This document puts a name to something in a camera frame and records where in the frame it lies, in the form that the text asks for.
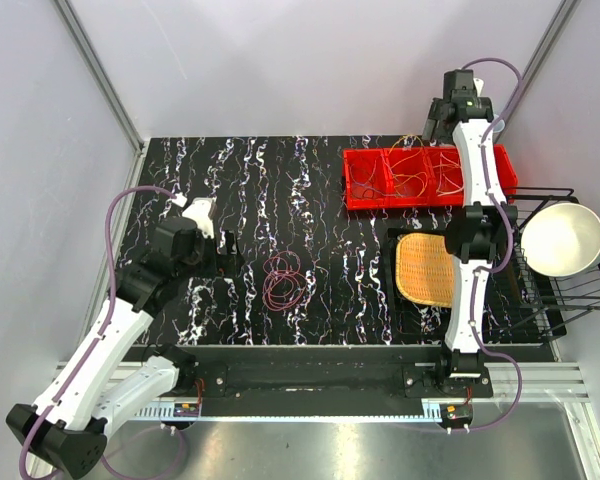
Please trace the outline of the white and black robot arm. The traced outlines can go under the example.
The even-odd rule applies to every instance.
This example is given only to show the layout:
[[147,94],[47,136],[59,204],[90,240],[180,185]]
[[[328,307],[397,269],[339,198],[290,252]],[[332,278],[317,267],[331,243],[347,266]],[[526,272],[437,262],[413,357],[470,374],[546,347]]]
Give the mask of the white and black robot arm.
[[107,260],[109,296],[60,374],[32,404],[9,411],[6,423],[22,445],[22,478],[30,478],[27,459],[34,455],[51,465],[49,478],[81,479],[102,461],[116,431],[155,398],[202,393],[196,357],[173,344],[156,347],[134,373],[106,387],[135,340],[189,280],[234,277],[244,263],[233,235],[227,253],[218,251],[214,199],[174,194],[171,201],[180,214],[157,223],[138,257],[120,268]]

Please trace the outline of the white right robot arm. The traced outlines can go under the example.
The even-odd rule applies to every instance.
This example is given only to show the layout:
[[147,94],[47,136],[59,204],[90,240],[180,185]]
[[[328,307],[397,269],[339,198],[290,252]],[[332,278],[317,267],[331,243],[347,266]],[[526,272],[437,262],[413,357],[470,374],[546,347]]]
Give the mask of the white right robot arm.
[[454,289],[450,319],[434,384],[446,396],[493,394],[482,337],[485,296],[491,275],[513,251],[517,209],[503,192],[495,160],[492,102],[469,68],[445,73],[443,93],[432,101],[423,137],[458,150],[463,203],[444,233],[452,258]]

